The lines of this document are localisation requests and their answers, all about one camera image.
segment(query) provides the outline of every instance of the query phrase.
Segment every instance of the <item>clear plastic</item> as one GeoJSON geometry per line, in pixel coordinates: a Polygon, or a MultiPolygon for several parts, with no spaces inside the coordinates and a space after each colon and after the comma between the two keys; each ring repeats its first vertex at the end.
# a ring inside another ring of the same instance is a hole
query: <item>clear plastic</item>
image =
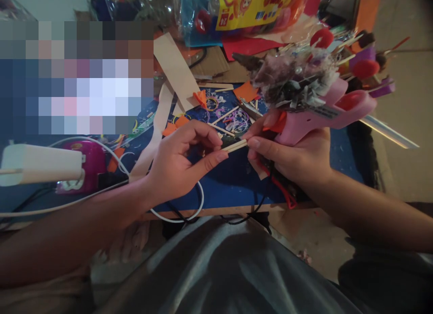
{"type": "Polygon", "coordinates": [[[113,21],[153,20],[160,27],[173,24],[173,0],[105,0],[113,21]]]}
{"type": "Polygon", "coordinates": [[[114,21],[152,20],[187,47],[222,45],[224,37],[280,32],[307,0],[106,0],[114,21]]]}
{"type": "Polygon", "coordinates": [[[0,21],[36,21],[16,0],[0,0],[0,21]]]}

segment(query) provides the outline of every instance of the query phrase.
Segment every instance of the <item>hand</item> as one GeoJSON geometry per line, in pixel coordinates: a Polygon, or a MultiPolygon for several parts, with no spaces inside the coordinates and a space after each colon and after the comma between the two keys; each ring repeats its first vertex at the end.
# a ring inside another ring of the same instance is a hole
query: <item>hand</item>
{"type": "Polygon", "coordinates": [[[150,173],[145,177],[154,205],[179,198],[191,191],[203,176],[229,157],[211,126],[192,120],[161,141],[150,173]],[[212,152],[196,164],[185,157],[192,145],[202,144],[212,152]]]}
{"type": "Polygon", "coordinates": [[[331,145],[329,128],[309,132],[293,147],[280,145],[261,137],[263,127],[272,127],[278,120],[278,115],[277,110],[270,110],[257,120],[243,136],[248,140],[250,148],[248,158],[256,159],[258,154],[263,155],[275,162],[275,168],[282,175],[301,186],[328,181],[332,175],[329,165],[331,145]]]}

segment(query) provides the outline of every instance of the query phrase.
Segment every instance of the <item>red pom pom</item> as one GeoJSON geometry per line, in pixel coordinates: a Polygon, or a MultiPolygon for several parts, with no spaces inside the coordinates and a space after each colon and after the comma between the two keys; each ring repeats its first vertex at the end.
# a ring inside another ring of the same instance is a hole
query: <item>red pom pom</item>
{"type": "Polygon", "coordinates": [[[321,40],[317,43],[316,48],[326,49],[331,45],[331,43],[334,42],[334,35],[332,34],[332,32],[329,31],[327,28],[323,28],[321,30],[318,30],[313,35],[310,41],[310,46],[319,41],[320,38],[321,40]]]}
{"type": "Polygon", "coordinates": [[[210,14],[206,10],[201,9],[197,13],[194,25],[198,33],[206,34],[210,30],[212,25],[212,18],[210,14]]]}
{"type": "Polygon", "coordinates": [[[352,74],[359,79],[367,79],[376,75],[380,65],[375,60],[361,60],[352,69],[352,74]]]}

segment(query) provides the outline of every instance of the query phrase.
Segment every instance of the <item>pink glue gun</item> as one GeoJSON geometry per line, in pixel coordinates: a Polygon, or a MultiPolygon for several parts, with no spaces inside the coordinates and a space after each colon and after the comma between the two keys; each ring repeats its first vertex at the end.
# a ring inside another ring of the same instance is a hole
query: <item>pink glue gun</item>
{"type": "Polygon", "coordinates": [[[279,121],[264,130],[278,132],[275,138],[278,143],[294,146],[313,129],[341,129],[364,118],[374,110],[376,100],[363,90],[345,94],[347,86],[345,80],[338,78],[329,92],[321,97],[325,101],[323,106],[298,113],[282,112],[279,121]]]}

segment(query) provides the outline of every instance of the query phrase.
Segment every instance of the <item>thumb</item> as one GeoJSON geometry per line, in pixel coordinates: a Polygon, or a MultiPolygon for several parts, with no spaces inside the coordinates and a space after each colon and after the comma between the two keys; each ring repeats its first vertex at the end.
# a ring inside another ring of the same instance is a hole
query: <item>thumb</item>
{"type": "Polygon", "coordinates": [[[216,167],[219,163],[228,158],[229,153],[226,151],[220,150],[217,152],[212,152],[209,155],[203,157],[200,161],[198,161],[196,164],[194,164],[188,169],[189,177],[192,178],[194,181],[198,181],[202,177],[204,177],[210,170],[216,167]]]}
{"type": "Polygon", "coordinates": [[[292,147],[287,147],[262,137],[252,137],[248,141],[248,147],[265,158],[281,164],[290,162],[295,157],[292,147]]]}

